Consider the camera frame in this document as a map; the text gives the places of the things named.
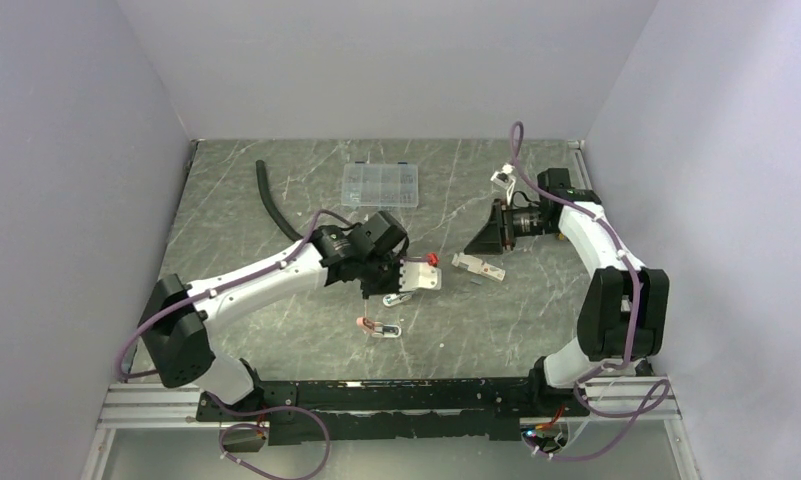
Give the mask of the white staple box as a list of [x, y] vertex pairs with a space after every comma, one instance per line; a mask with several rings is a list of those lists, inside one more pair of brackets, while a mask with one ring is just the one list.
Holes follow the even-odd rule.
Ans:
[[481, 258], [464, 253], [455, 253], [451, 259], [451, 264], [454, 267], [496, 282], [502, 282], [506, 275], [504, 269], [496, 267]]

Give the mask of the blue mini stapler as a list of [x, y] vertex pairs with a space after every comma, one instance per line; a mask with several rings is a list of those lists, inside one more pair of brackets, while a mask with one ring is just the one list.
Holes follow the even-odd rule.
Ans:
[[392, 308], [410, 300], [412, 296], [413, 296], [412, 292], [399, 292], [399, 293], [387, 294], [382, 297], [382, 304], [387, 308]]

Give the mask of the pink mini stapler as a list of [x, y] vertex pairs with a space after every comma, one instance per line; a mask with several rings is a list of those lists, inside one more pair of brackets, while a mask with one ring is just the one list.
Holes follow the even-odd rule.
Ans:
[[358, 317], [357, 326], [366, 334], [375, 338], [395, 339], [402, 335], [402, 328], [397, 325], [386, 325], [367, 317]]

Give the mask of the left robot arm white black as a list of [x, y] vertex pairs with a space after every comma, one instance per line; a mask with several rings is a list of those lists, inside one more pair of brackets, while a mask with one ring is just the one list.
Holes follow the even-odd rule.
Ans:
[[357, 281], [365, 298], [397, 293], [407, 245], [406, 230], [386, 211], [347, 226], [313, 220], [272, 257], [207, 279], [160, 279], [138, 326], [154, 375], [166, 388], [211, 393], [236, 419], [254, 417], [263, 401], [258, 374], [224, 352], [217, 335], [254, 311], [335, 283]]

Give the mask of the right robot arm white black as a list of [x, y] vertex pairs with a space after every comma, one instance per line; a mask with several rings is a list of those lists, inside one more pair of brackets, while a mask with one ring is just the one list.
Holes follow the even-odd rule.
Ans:
[[563, 388], [595, 370], [613, 369], [659, 353], [664, 337], [670, 279], [647, 267], [612, 232], [597, 194], [570, 182], [568, 170], [538, 174], [535, 201], [517, 207], [493, 201], [487, 222], [462, 253], [482, 259], [513, 250], [518, 239], [559, 235], [570, 242], [590, 276], [574, 338], [542, 360], [544, 376], [526, 388], [540, 415], [565, 399]]

